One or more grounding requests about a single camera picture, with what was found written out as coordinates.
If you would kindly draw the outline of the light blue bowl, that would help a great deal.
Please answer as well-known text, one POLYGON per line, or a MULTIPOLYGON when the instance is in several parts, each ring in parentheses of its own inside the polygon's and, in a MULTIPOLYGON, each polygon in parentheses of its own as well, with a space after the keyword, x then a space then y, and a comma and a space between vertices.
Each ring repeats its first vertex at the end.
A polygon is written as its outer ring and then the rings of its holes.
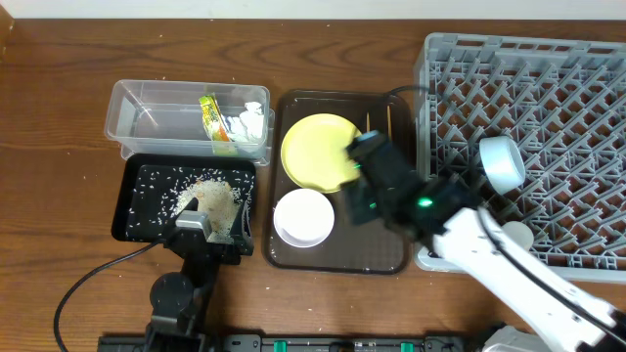
POLYGON ((487 179, 497 194, 504 195, 524 183, 524 163, 516 143, 510 137, 481 139, 479 156, 487 179))

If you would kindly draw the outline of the white tissue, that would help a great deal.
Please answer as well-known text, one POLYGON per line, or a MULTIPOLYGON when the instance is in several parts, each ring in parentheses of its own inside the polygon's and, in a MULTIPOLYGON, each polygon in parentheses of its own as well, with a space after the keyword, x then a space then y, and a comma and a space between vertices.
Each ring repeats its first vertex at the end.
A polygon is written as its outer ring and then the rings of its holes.
POLYGON ((258 102, 247 102, 245 110, 238 116, 226 116, 229 139, 239 143, 258 143, 263 135, 265 122, 262 108, 258 102))

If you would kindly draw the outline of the small white cup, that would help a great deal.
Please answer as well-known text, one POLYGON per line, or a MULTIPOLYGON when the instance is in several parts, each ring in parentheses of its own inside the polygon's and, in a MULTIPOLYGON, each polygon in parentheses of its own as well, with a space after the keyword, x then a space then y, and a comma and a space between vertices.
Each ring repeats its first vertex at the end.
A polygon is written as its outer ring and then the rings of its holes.
POLYGON ((520 247, 528 251, 534 242, 532 230, 522 222, 511 221, 502 226, 504 233, 520 247))

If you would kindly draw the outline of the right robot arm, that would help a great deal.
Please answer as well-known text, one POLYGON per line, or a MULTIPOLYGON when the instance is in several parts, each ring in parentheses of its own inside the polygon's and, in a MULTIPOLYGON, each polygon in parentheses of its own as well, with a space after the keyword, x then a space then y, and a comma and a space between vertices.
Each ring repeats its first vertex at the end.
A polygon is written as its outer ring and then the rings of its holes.
POLYGON ((422 180, 384 136, 346 149, 390 231, 471 275, 517 313, 553 351, 622 351, 625 314, 563 279, 515 243, 454 179, 422 180))

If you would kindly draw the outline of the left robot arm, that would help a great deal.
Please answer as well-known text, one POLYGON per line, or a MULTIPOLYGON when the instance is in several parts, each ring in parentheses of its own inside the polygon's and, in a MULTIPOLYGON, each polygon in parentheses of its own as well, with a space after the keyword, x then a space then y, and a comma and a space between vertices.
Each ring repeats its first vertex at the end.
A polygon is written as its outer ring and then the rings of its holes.
POLYGON ((220 351, 221 338, 206 332, 208 303, 219 268, 238 265, 253 253, 249 202, 238 206, 232 227, 223 239, 213 240, 208 214, 193 198, 168 221, 163 246, 183 259, 180 271, 159 277, 150 291, 153 307, 147 326, 145 351, 220 351))

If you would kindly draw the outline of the yellow round plate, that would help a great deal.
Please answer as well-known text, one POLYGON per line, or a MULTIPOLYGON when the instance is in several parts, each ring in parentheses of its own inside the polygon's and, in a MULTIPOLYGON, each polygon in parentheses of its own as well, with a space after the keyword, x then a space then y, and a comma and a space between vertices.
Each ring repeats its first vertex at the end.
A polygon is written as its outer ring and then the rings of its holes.
POLYGON ((323 194, 338 192, 341 185, 359 178, 360 172, 347 146, 361 135, 348 119, 316 113, 296 122, 281 144, 281 163, 300 188, 323 194))

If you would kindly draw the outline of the green orange snack wrapper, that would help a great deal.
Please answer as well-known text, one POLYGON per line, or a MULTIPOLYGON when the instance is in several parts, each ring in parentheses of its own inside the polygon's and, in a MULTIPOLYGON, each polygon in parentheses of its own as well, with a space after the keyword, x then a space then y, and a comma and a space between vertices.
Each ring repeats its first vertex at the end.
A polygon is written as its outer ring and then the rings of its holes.
POLYGON ((204 95, 199 98, 201 105, 201 121, 207 137, 211 141, 230 142, 227 128, 221 114, 220 107, 214 95, 204 95))

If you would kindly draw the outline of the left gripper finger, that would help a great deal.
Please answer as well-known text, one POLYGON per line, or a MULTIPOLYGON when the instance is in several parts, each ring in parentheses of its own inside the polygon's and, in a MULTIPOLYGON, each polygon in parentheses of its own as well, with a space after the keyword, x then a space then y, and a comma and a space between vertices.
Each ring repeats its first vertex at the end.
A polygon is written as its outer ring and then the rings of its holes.
POLYGON ((239 249, 242 255, 253 254, 253 239, 249 225, 249 204, 244 201, 239 209, 236 219, 231 227, 230 232, 234 246, 239 249))
POLYGON ((198 206, 199 200, 192 198, 172 220, 166 222, 163 238, 169 240, 181 231, 198 230, 200 228, 198 206))

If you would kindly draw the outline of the white bowl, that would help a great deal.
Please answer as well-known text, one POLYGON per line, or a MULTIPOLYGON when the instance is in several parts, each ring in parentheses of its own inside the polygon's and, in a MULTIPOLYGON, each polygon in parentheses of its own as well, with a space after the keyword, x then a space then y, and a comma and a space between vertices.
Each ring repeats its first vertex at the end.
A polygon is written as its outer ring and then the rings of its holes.
POLYGON ((284 195, 274 209, 274 230, 293 247, 309 248, 322 243, 331 234, 334 224, 331 202, 314 190, 293 190, 284 195))

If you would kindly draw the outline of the pile of rice waste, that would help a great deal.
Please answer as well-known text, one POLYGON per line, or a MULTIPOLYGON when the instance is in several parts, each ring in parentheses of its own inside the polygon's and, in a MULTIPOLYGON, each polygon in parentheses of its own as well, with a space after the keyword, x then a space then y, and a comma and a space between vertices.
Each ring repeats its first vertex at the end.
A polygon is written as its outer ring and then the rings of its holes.
POLYGON ((153 242, 192 199, 210 219, 212 239, 231 230, 239 206, 251 199, 251 171, 145 165, 140 168, 128 209, 124 235, 132 242, 153 242))

